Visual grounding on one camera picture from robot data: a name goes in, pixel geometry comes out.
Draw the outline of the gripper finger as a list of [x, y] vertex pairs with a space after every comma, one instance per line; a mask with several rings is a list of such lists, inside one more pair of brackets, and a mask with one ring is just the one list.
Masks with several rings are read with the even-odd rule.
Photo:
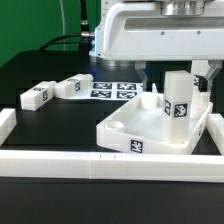
[[208, 60], [203, 62], [202, 75], [199, 81], [199, 91], [209, 92], [212, 89], [212, 83], [215, 77], [222, 69], [220, 60]]

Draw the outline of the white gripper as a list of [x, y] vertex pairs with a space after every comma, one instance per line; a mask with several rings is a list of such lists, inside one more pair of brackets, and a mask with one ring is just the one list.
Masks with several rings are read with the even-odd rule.
[[224, 59], [224, 0], [102, 0], [99, 55], [136, 61]]

